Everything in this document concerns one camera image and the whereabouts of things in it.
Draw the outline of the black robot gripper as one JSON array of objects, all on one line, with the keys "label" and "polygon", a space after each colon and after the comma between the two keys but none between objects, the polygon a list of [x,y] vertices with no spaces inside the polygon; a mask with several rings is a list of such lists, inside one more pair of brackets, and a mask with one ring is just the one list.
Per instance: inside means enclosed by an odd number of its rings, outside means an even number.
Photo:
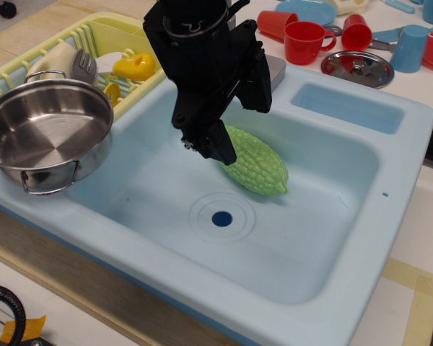
[{"label": "black robot gripper", "polygon": [[234,97],[246,110],[269,112],[271,76],[256,21],[231,28],[247,1],[157,1],[144,31],[167,77],[178,88],[172,125],[196,141],[205,159],[237,160],[223,112]]}]

